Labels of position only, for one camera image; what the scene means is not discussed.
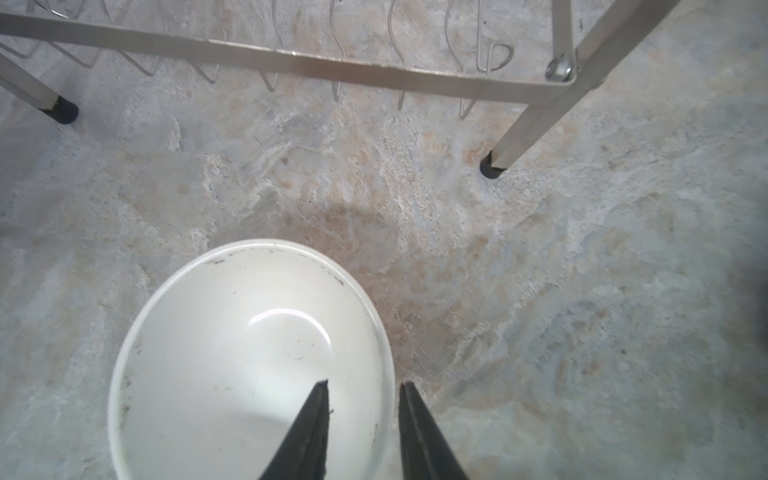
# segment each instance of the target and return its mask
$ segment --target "black rubber foot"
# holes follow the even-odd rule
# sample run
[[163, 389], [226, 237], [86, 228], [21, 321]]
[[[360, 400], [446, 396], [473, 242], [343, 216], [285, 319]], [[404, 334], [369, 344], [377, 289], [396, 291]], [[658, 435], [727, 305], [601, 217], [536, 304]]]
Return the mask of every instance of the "black rubber foot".
[[486, 178], [499, 178], [507, 169], [492, 167], [491, 154], [493, 152], [489, 152], [488, 156], [480, 160], [480, 173], [485, 175]]
[[75, 118], [78, 117], [78, 113], [80, 112], [77, 105], [61, 95], [58, 96], [56, 103], [53, 104], [53, 107], [51, 107], [50, 110], [41, 109], [40, 111], [62, 125], [72, 123]]

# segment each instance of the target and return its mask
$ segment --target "rack leg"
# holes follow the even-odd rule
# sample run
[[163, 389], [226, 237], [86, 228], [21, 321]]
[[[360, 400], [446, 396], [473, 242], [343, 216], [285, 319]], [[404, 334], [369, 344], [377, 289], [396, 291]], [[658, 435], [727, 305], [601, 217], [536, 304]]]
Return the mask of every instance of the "rack leg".
[[51, 90], [4, 55], [0, 55], [0, 87], [60, 124], [70, 124], [78, 117], [77, 105]]
[[577, 48], [580, 69], [573, 84], [549, 105], [529, 105], [480, 162], [498, 178], [590, 90], [599, 87], [624, 57], [664, 20], [679, 0], [616, 0]]

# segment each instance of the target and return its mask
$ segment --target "marbled surface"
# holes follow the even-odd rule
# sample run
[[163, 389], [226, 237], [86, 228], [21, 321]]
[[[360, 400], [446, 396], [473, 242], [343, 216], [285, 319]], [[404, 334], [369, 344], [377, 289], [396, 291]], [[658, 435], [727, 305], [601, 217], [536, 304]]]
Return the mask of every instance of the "marbled surface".
[[[210, 2], [176, 3], [169, 28], [220, 38]], [[498, 75], [541, 78], [548, 3], [487, 4], [486, 35], [517, 47]], [[577, 35], [607, 4], [575, 4]], [[410, 64], [456, 69], [446, 5], [396, 7]], [[338, 4], [348, 56], [396, 62], [388, 6]], [[151, 7], [125, 22], [150, 28]], [[474, 8], [452, 16], [467, 67]], [[277, 45], [268, 2], [221, 9], [230, 39]], [[338, 54], [325, 2], [279, 9], [290, 48]], [[147, 78], [41, 46], [25, 67], [81, 116], [58, 126], [0, 91], [0, 478], [113, 478], [132, 319], [179, 266], [252, 237], [357, 278], [473, 479], [768, 478], [767, 58], [768, 3], [685, 1], [490, 181], [478, 161], [519, 105], [460, 121], [455, 99], [398, 112], [394, 91], [335, 103], [324, 81], [270, 94], [252, 71], [211, 86], [183, 62]]]

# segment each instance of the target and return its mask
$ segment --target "metal dish rack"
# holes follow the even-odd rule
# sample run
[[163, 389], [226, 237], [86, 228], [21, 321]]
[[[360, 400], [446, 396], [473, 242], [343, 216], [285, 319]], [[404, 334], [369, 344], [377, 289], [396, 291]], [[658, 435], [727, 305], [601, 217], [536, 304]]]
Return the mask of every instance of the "metal dish rack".
[[[275, 91], [280, 74], [297, 74], [331, 81], [333, 97], [338, 100], [342, 83], [361, 84], [390, 88], [400, 91], [398, 109], [402, 108], [406, 92], [445, 95], [459, 98], [459, 117], [466, 118], [477, 100], [526, 104], [517, 121], [507, 130], [498, 143], [480, 160], [480, 171], [488, 178], [498, 178], [504, 170], [520, 158], [560, 118], [574, 107], [590, 90], [599, 87], [604, 79], [674, 8], [679, 0], [615, 0], [578, 46], [573, 42], [573, 18], [571, 0], [551, 0], [552, 12], [552, 60], [542, 65], [546, 81], [503, 81], [489, 77], [491, 71], [505, 66], [515, 54], [512, 45], [492, 41], [488, 46], [485, 62], [482, 61], [481, 21], [483, 0], [478, 2], [477, 47], [475, 67], [477, 74], [467, 74], [463, 63], [456, 56], [449, 38], [449, 20], [455, 0], [448, 0], [445, 10], [445, 39], [450, 55], [461, 68], [460, 73], [433, 71], [406, 64], [394, 34], [392, 12], [397, 0], [391, 0], [387, 26], [389, 40], [401, 59], [402, 65], [349, 60], [338, 39], [333, 21], [333, 7], [337, 0], [329, 2], [329, 26], [341, 58], [310, 55], [286, 50], [285, 41], [276, 21], [276, 0], [271, 1], [271, 18], [280, 48], [265, 48], [227, 40], [227, 32], [221, 24], [219, 3], [216, 2], [216, 20], [223, 40], [192, 38], [172, 35], [168, 32], [160, 0], [160, 20], [164, 32], [142, 31], [124, 28], [121, 23], [124, 11], [112, 18], [105, 0], [100, 2], [108, 23], [97, 24], [78, 20], [83, 12], [82, 0], [73, 15], [52, 8], [49, 0], [27, 0], [26, 13], [0, 12], [0, 34], [32, 38], [36, 42], [26, 52], [6, 44], [0, 48], [8, 53], [29, 58], [46, 41], [80, 66], [89, 68], [98, 59], [101, 49], [115, 50], [145, 75], [154, 75], [162, 57], [189, 61], [206, 81], [214, 84], [220, 66], [249, 68], [258, 72], [270, 91]], [[59, 43], [84, 45], [98, 48], [90, 61], [76, 57]], [[503, 49], [502, 62], [492, 65], [495, 49]], [[150, 67], [131, 54], [154, 57]], [[201, 65], [215, 65], [213, 74], [205, 72]], [[273, 79], [267, 72], [274, 73]], [[77, 106], [62, 98], [45, 84], [27, 73], [16, 63], [0, 55], [0, 86], [6, 88], [31, 106], [43, 111], [56, 121], [67, 124], [78, 115]]]

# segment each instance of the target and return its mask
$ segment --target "bowl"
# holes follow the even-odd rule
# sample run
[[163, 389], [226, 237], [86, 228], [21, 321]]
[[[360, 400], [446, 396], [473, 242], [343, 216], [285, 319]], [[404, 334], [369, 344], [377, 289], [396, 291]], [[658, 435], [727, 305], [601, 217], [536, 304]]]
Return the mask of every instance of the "bowl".
[[139, 312], [109, 392], [120, 480], [254, 480], [328, 379], [326, 478], [371, 478], [395, 405], [386, 333], [339, 264], [284, 240], [189, 262]]

